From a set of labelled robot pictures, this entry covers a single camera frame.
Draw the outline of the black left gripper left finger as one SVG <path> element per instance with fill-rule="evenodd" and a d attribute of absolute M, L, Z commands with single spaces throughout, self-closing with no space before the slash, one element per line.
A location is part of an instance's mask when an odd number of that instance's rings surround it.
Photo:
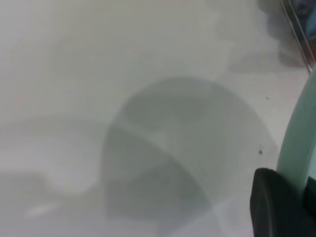
<path fill-rule="evenodd" d="M 276 171 L 255 170 L 250 196 L 255 237 L 306 237 L 304 212 L 290 184 Z"/>

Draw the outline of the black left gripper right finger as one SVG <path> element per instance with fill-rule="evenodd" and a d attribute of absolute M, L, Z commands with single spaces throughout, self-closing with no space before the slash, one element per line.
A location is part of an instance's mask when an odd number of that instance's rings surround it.
<path fill-rule="evenodd" d="M 311 176 L 306 185 L 306 226 L 308 237 L 316 236 L 316 180 Z"/>

